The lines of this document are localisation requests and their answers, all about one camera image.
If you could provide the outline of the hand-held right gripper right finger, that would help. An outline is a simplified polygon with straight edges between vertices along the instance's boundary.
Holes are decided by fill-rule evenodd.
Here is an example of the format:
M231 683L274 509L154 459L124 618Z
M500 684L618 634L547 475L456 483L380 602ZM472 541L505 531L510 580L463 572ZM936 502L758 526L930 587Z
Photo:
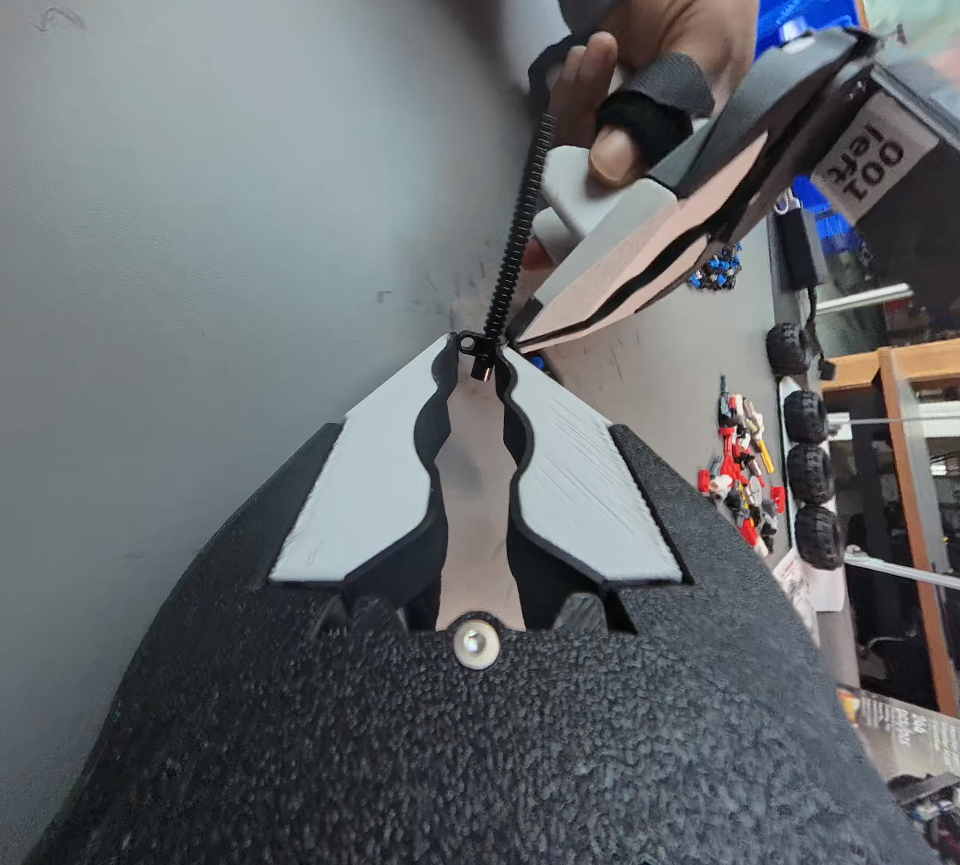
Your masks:
M622 590L685 582L604 415L510 348L498 356L498 397L515 465L506 548L523 619L560 619L572 595L626 619Z

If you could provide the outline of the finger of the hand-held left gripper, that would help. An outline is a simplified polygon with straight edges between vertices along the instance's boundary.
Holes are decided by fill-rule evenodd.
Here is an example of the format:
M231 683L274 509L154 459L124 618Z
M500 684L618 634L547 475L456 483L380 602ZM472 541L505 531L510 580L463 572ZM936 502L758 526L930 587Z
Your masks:
M653 305L750 232L780 194L751 197L742 215L734 198L726 186L687 199L663 186L631 186L594 201L594 225L518 312L517 350L569 343Z
M571 342L684 281L710 244L706 223L734 195L767 139L767 132L755 137L686 198L652 176L606 190L590 180L586 149L549 151L546 209L534 217L534 237L557 262L510 322L510 344Z

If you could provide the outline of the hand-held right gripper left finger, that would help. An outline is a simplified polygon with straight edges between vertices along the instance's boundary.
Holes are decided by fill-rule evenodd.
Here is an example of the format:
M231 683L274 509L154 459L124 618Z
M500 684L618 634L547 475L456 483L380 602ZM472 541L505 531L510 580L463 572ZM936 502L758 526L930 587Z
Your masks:
M346 413L270 583L333 591L348 610L377 596L438 612L449 522L437 457L459 363L456 335L442 336Z

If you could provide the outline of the black connector brick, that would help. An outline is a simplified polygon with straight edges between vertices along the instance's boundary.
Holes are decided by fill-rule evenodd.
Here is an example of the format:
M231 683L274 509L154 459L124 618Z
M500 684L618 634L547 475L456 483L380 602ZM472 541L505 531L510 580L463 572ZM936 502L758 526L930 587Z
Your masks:
M470 376L477 381L489 381L497 361L496 339L467 330L458 334L457 344L460 354L472 360Z

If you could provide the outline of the grey desk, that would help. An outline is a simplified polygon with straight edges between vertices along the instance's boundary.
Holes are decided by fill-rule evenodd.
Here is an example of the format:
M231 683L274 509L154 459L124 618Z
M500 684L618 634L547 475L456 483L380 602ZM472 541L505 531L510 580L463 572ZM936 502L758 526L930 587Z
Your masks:
M2 863L192 558L474 328L556 0L2 0Z

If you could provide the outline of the person's left hand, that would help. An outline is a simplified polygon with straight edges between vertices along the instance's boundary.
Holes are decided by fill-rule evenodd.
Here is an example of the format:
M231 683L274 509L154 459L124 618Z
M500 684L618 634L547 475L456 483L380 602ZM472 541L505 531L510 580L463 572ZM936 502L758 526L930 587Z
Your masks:
M760 0L618 0L558 68L549 103L555 143L588 148L590 175L602 187L643 178L650 165L628 132L596 129L596 111L617 69L635 72L662 57L685 55L701 70L719 112L753 62L759 7Z

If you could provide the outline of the pile of blue black pins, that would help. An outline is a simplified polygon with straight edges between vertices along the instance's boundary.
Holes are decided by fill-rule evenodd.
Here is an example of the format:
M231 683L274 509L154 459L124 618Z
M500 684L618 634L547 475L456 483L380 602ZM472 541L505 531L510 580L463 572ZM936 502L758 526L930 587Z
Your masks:
M698 291L713 293L734 291L742 272L741 254L741 243L721 247L687 278L686 284Z

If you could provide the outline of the black power adapter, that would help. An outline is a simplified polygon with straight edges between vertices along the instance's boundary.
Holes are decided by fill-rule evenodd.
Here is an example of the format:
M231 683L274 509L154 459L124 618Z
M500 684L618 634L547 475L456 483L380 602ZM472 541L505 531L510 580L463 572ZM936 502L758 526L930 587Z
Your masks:
M805 292L829 280L827 261L814 215L798 203L774 207L783 287Z

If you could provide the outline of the scattered red white toy bricks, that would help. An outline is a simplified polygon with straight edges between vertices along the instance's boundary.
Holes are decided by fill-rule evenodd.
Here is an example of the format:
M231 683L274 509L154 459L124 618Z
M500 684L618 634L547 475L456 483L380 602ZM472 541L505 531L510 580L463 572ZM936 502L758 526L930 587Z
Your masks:
M762 413L750 398L719 378L717 436L721 452L699 470L701 496L723 508L750 550L761 559L774 551L786 515L786 486L765 441Z

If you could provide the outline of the sticker sheet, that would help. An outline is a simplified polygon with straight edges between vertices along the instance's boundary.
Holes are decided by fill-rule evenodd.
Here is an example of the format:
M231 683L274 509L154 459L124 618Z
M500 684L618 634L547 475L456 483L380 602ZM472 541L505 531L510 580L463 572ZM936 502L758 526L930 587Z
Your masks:
M809 607L816 614L837 614L847 605L846 572L843 566L834 570L815 568L804 561L796 547L791 547L773 569L774 580L799 609Z

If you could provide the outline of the toy truck set box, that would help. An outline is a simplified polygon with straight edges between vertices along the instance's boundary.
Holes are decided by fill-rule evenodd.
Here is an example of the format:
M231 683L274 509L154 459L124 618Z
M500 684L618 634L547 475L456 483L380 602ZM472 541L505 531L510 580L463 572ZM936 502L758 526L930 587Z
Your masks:
M898 807L939 863L959 862L959 721L844 684L841 706Z

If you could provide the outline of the wooden shelf frame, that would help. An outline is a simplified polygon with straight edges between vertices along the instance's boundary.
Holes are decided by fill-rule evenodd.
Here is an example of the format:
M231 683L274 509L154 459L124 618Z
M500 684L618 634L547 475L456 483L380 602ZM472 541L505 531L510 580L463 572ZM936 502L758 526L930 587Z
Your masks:
M863 431L866 439L876 428L885 427L889 432L910 563L868 555L906 567L950 574L925 430L933 418L925 415L929 406L918 401L916 389L958 386L958 340L884 346L873 352L837 358L835 366L836 377L825 384L825 394L829 399L846 401L852 439L858 438L858 431ZM917 585L926 660L937 709L958 718L958 678L944 619L944 593L948 589L870 573Z

